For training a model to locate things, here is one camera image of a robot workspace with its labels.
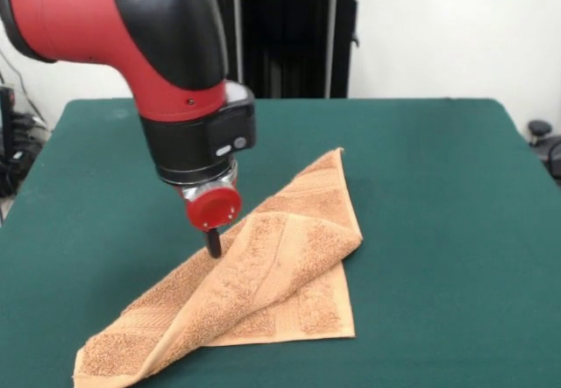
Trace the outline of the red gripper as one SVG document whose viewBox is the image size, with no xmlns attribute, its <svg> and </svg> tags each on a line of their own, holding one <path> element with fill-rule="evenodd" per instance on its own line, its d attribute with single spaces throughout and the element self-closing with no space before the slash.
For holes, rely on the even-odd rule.
<svg viewBox="0 0 561 388">
<path fill-rule="evenodd" d="M 233 185 L 176 187 L 185 204 L 189 222 L 204 233 L 212 258 L 222 256 L 220 235 L 216 228 L 233 222 L 241 209 L 242 199 Z"/>
</svg>

